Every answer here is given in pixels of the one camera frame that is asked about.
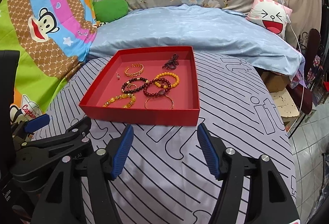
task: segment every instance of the pink cushion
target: pink cushion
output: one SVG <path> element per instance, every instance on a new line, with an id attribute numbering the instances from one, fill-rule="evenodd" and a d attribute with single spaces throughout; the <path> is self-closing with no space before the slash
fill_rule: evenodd
<path id="1" fill-rule="evenodd" d="M 254 5 L 247 16 L 247 20 L 262 26 L 267 30 L 285 39 L 287 23 L 292 14 L 292 9 L 273 0 L 254 0 Z"/>

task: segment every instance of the red tray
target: red tray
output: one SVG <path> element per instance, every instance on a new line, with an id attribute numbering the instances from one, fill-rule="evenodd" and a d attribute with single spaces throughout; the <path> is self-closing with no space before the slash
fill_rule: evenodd
<path id="1" fill-rule="evenodd" d="M 173 71 L 180 78 L 177 87 L 172 88 L 166 97 L 152 98 L 148 101 L 145 109 L 144 104 L 147 97 L 143 91 L 137 92 L 136 102 L 131 108 L 122 108 L 130 101 L 130 98 L 117 100 L 108 107 L 103 107 L 110 98 L 121 95 L 121 87 L 130 77 L 124 74 L 126 67 L 130 67 L 128 73 L 140 70 L 140 67 L 132 68 L 132 64 L 143 64 L 144 72 L 137 77 L 154 79 L 159 73 L 168 72 L 162 66 L 177 53 L 179 65 Z M 175 79 L 164 76 L 171 84 Z M 142 81 L 134 82 L 138 87 Z M 147 91 L 158 92 L 160 88 L 151 85 Z M 166 126 L 196 126 L 200 113 L 198 82 L 195 68 L 195 60 L 191 46 L 165 46 L 119 50 L 91 84 L 79 106 L 90 118 L 145 125 Z"/>

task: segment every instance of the blue bedsheet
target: blue bedsheet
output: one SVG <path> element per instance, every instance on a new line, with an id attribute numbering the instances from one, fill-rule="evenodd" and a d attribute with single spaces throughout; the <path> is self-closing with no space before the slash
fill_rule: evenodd
<path id="1" fill-rule="evenodd" d="M 279 36 L 247 21 L 241 13 L 185 4 L 132 11 L 98 28 L 88 58 L 113 56 L 121 49 L 172 45 L 242 58 L 290 78 L 305 62 Z"/>

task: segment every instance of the blue gripper pad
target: blue gripper pad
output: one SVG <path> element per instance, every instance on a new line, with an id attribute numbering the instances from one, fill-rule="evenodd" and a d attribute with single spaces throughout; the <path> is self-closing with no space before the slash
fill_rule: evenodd
<path id="1" fill-rule="evenodd" d="M 204 127 L 203 124 L 199 124 L 198 126 L 198 141 L 206 159 L 210 174 L 214 175 L 216 179 L 219 179 L 219 157 L 208 137 L 208 130 L 206 131 Z"/>
<path id="2" fill-rule="evenodd" d="M 120 146 L 113 157 L 113 169 L 111 172 L 111 177 L 116 179 L 122 173 L 124 164 L 126 162 L 129 150 L 134 139 L 134 128 L 132 125 L 128 125 L 123 134 L 123 139 L 121 140 Z"/>

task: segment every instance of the red beaded bracelet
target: red beaded bracelet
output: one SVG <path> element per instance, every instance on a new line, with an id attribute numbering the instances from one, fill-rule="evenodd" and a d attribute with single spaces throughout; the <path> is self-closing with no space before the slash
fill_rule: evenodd
<path id="1" fill-rule="evenodd" d="M 160 87 L 163 88 L 162 90 L 160 90 L 159 92 L 156 93 L 149 93 L 147 92 L 147 88 L 151 85 L 154 84 L 155 82 L 161 82 L 161 83 L 166 83 L 167 86 L 161 85 Z M 170 81 L 165 79 L 165 78 L 156 78 L 153 79 L 152 81 L 145 83 L 144 85 L 144 95 L 147 97 L 158 97 L 161 95 L 165 95 L 170 89 L 171 89 L 171 84 Z"/>

